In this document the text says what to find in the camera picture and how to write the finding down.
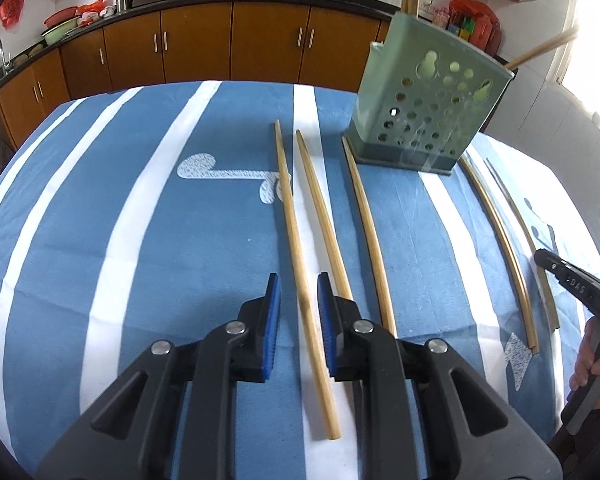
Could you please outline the person right hand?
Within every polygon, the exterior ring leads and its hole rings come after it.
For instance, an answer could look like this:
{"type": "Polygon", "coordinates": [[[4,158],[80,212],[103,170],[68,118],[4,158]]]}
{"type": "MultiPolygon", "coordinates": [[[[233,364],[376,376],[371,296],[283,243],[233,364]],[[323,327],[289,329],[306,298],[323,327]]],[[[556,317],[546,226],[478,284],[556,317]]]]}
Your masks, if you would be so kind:
{"type": "MultiPolygon", "coordinates": [[[[580,343],[576,364],[574,364],[573,374],[569,378],[569,387],[571,391],[576,391],[579,388],[584,387],[588,383],[588,376],[591,374],[600,376],[600,358],[596,358],[595,351],[591,344],[595,322],[595,318],[590,318],[585,324],[584,335],[580,343]]],[[[598,397],[594,408],[600,410],[600,396],[598,397]]]]}

